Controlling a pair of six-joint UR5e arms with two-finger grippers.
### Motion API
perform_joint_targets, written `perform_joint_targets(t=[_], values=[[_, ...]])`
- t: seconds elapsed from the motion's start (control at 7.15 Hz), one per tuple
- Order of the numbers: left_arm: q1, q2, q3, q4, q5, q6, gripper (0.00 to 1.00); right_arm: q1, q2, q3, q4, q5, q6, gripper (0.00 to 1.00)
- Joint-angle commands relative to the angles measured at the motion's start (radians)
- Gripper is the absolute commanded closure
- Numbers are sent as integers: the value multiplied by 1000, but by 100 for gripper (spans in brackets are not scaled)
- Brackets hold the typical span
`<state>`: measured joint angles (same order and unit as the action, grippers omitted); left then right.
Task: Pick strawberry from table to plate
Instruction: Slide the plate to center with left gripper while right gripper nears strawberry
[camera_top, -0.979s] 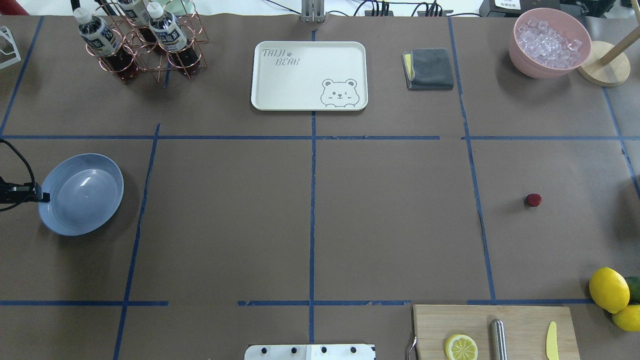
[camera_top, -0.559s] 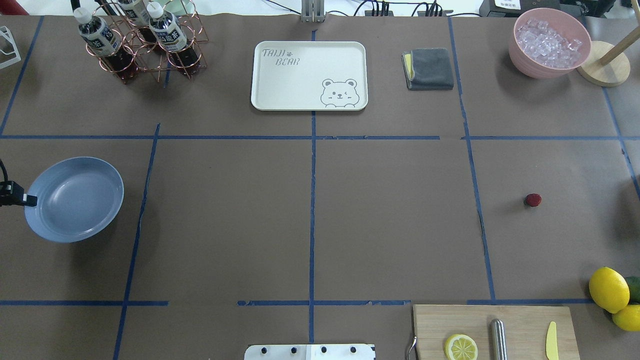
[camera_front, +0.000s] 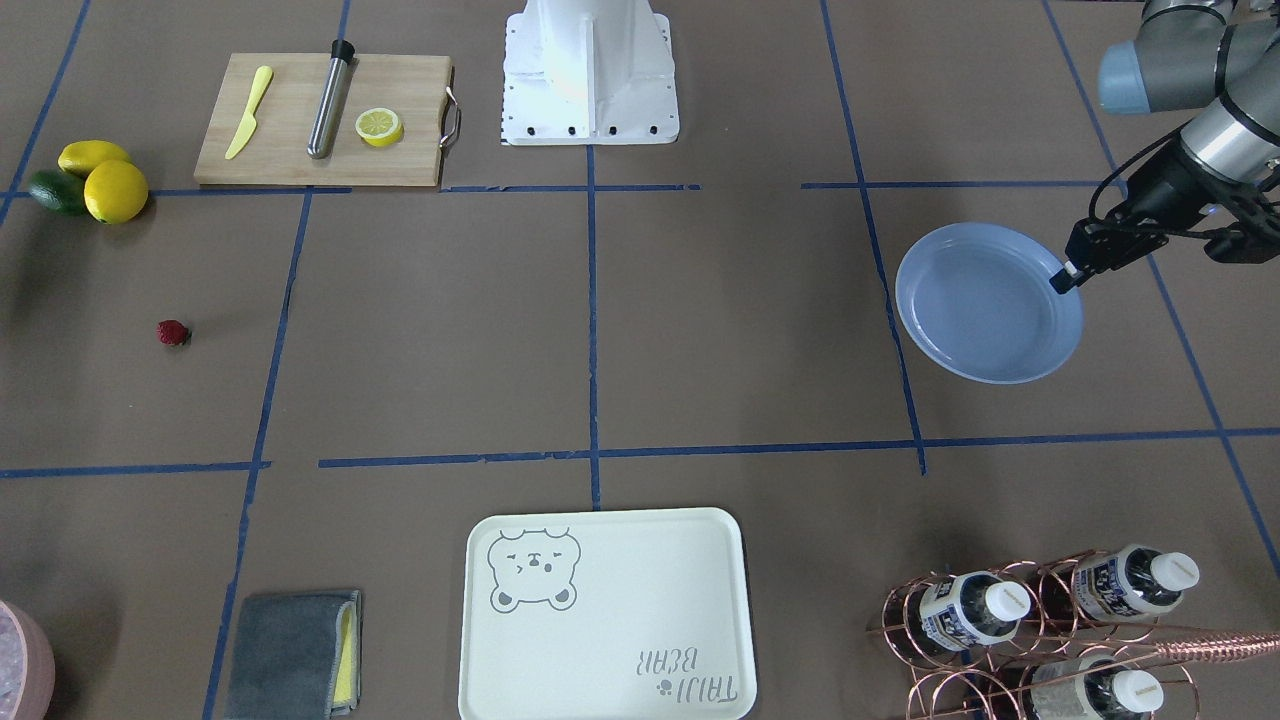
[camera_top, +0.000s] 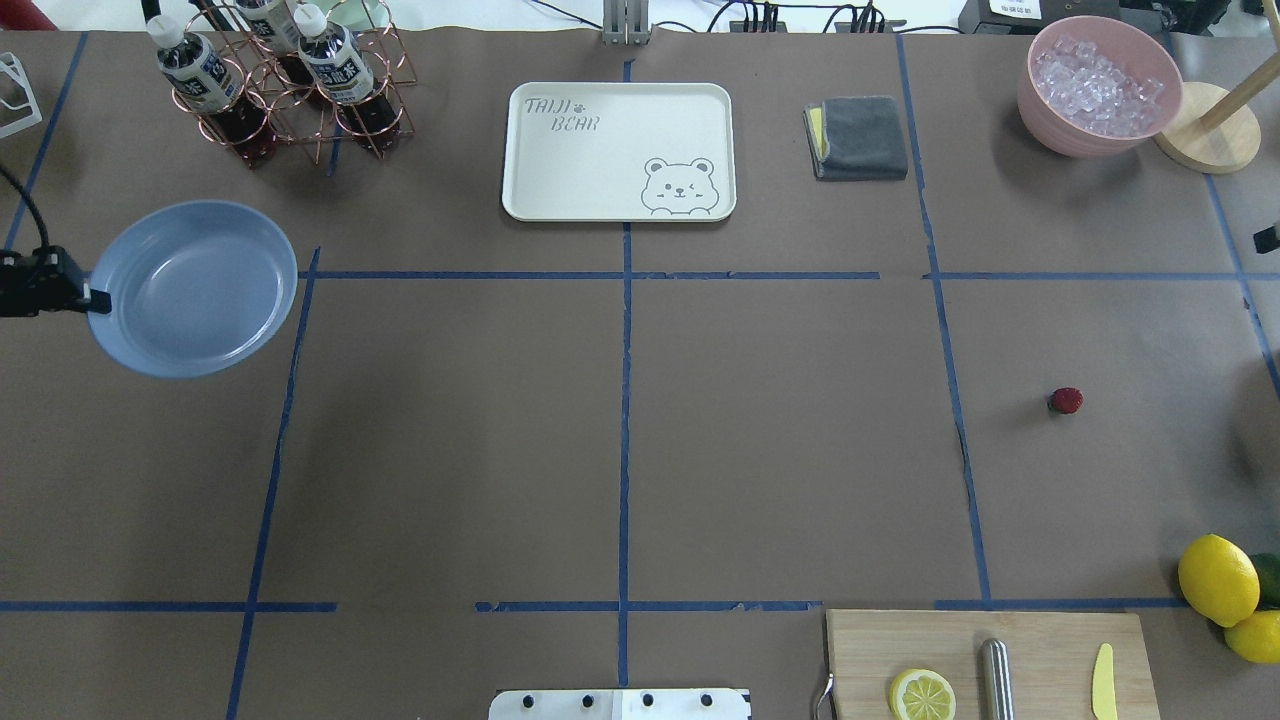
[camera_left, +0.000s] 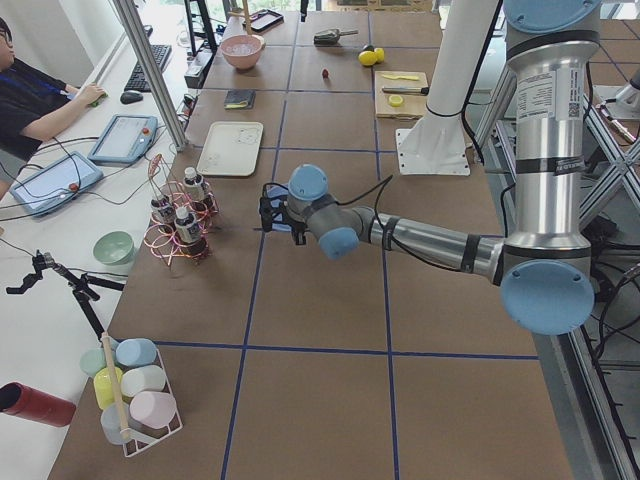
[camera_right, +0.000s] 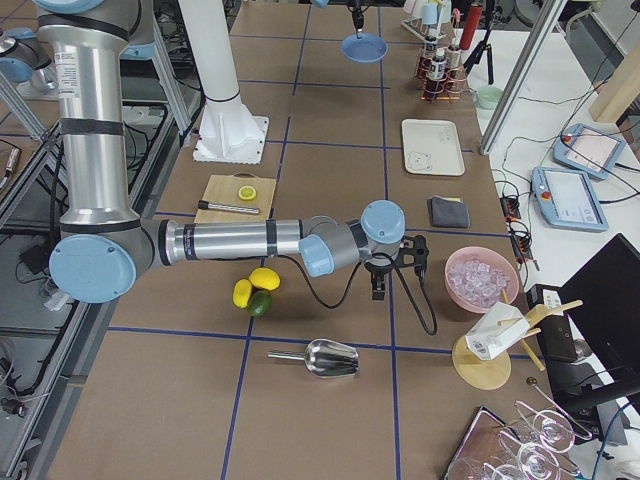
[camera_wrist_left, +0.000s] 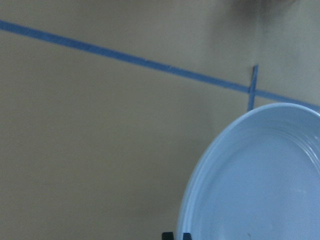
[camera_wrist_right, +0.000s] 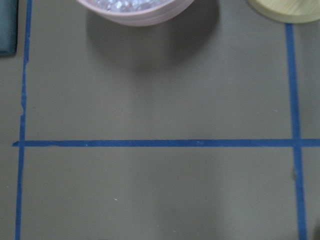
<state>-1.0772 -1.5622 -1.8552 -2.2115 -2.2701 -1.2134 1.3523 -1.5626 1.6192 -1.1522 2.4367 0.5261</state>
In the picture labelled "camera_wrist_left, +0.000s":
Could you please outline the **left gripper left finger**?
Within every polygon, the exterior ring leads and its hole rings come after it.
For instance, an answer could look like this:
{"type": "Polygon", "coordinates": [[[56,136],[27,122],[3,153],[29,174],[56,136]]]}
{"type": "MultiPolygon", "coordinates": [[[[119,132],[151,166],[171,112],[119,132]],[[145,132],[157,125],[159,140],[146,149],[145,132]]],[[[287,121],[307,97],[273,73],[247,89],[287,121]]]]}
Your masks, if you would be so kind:
{"type": "Polygon", "coordinates": [[[162,240],[174,240],[174,233],[173,232],[163,232],[161,234],[162,240]]]}

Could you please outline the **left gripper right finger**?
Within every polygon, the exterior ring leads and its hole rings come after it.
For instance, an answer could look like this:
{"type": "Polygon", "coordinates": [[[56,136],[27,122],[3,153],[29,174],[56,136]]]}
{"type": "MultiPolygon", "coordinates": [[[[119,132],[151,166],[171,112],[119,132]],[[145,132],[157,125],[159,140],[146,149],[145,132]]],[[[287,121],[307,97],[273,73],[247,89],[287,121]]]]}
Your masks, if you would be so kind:
{"type": "Polygon", "coordinates": [[[182,240],[192,240],[192,235],[189,232],[184,232],[182,240]]]}

